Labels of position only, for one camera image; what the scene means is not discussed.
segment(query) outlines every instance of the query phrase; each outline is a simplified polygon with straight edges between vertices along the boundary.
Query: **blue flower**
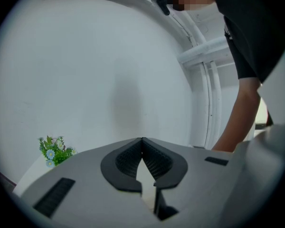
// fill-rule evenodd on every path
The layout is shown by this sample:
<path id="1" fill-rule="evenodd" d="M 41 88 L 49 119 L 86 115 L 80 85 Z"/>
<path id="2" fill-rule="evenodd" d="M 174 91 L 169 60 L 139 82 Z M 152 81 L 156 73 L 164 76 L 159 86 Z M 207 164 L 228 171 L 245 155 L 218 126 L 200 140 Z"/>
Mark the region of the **blue flower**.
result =
<path id="1" fill-rule="evenodd" d="M 48 151 L 47 151 L 47 157 L 48 157 L 50 160 L 52 160 L 52 159 L 54 158 L 54 156 L 55 156 L 55 152 L 54 152 L 54 151 L 52 151 L 52 150 L 48 150 Z"/>
<path id="2" fill-rule="evenodd" d="M 49 168 L 55 167 L 55 164 L 54 164 L 54 162 L 53 162 L 52 160 L 48 160 L 48 161 L 46 162 L 46 165 L 47 165 L 47 167 L 49 167 Z"/>

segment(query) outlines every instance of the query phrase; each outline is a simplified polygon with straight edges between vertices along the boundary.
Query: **black slot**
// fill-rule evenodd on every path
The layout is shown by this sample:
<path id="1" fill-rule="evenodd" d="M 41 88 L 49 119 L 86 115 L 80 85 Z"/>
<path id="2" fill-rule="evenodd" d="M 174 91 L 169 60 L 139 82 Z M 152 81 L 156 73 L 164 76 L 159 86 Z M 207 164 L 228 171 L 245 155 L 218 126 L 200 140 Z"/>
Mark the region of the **black slot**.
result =
<path id="1" fill-rule="evenodd" d="M 214 157 L 207 157 L 205 159 L 205 161 L 207 162 L 211 162 L 211 163 L 215 163 L 215 164 L 218 164 L 218 165 L 223 165 L 223 166 L 226 166 L 228 164 L 228 161 L 227 160 L 223 160 L 223 159 L 219 159 L 219 158 L 214 158 Z"/>
<path id="2" fill-rule="evenodd" d="M 74 183 L 72 179 L 61 178 L 34 206 L 34 209 L 50 218 Z"/>

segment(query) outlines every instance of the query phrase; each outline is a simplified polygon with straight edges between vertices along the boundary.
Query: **person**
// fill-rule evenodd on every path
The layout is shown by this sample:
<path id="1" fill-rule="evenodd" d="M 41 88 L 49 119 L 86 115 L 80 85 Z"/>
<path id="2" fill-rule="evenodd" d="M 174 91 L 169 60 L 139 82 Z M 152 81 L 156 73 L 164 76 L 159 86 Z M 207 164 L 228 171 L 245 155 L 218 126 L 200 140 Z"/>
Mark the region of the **person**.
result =
<path id="1" fill-rule="evenodd" d="M 260 103 L 257 89 L 285 50 L 285 36 L 264 0 L 163 1 L 178 11 L 216 2 L 224 15 L 225 36 L 237 68 L 239 90 L 227 126 L 212 150 L 233 152 L 254 123 Z"/>

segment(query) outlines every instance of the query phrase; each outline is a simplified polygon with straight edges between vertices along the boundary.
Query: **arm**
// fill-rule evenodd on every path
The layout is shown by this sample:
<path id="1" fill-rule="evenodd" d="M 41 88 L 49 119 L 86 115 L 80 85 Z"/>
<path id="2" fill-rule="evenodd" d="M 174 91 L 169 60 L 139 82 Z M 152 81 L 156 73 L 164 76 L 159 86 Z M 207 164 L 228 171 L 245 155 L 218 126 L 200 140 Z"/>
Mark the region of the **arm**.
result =
<path id="1" fill-rule="evenodd" d="M 233 152 L 236 145 L 248 134 L 260 104 L 257 78 L 241 78 L 236 102 L 227 126 L 212 150 Z"/>

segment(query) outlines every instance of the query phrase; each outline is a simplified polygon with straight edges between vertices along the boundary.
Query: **black shirt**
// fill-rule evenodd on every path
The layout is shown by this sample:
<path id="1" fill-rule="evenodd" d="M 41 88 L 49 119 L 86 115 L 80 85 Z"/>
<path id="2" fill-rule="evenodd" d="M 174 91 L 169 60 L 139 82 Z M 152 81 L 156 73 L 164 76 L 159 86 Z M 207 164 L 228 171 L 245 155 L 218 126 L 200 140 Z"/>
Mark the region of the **black shirt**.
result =
<path id="1" fill-rule="evenodd" d="M 262 0 L 215 0 L 224 15 L 238 78 L 268 77 L 283 51 L 285 36 Z"/>

